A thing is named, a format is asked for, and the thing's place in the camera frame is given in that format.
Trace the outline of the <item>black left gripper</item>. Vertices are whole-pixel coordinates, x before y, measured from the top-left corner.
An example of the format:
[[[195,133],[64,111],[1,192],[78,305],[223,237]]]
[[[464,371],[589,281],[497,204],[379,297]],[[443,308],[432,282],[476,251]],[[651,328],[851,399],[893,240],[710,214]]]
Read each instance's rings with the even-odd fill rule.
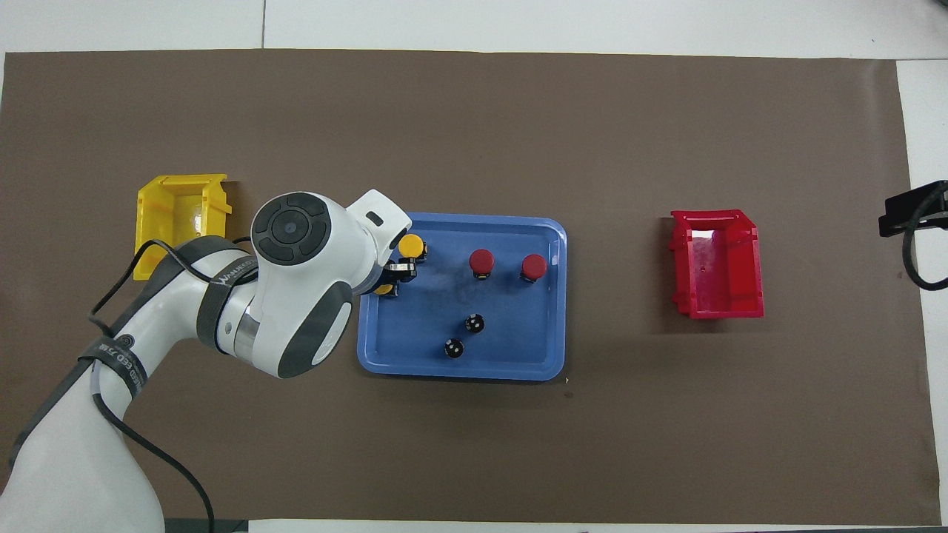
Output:
[[[384,266],[384,283],[381,286],[381,296],[387,299],[397,298],[400,283],[409,283],[418,274],[418,259],[400,257],[390,259]]]

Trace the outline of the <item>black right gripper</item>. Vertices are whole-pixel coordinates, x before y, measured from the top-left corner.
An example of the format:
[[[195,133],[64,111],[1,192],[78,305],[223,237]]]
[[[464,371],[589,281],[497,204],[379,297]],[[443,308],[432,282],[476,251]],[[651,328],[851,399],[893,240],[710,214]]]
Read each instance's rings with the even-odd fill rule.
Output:
[[[928,185],[902,192],[887,199],[887,214],[879,217],[879,235],[889,238],[907,228],[917,209],[920,225],[945,225],[947,216],[945,181],[934,181]]]

